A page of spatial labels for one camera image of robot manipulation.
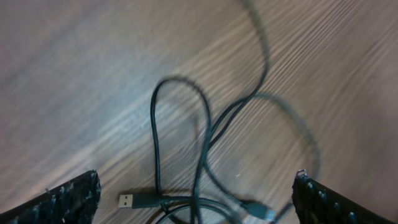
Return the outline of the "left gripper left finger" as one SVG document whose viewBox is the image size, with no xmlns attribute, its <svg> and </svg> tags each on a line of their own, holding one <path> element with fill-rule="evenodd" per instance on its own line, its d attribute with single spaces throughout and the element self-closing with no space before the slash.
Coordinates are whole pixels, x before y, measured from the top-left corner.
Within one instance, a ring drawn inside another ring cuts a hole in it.
<svg viewBox="0 0 398 224">
<path fill-rule="evenodd" d="M 100 198 L 100 178 L 89 170 L 2 213 L 1 223 L 92 223 Z"/>
</svg>

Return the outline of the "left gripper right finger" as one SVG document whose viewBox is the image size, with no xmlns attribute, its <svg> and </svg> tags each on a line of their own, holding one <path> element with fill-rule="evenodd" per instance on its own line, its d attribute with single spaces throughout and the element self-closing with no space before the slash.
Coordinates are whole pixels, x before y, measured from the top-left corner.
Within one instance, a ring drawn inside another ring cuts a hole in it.
<svg viewBox="0 0 398 224">
<path fill-rule="evenodd" d="M 313 180 L 305 169 L 296 173 L 292 188 L 301 224 L 394 224 Z"/>
</svg>

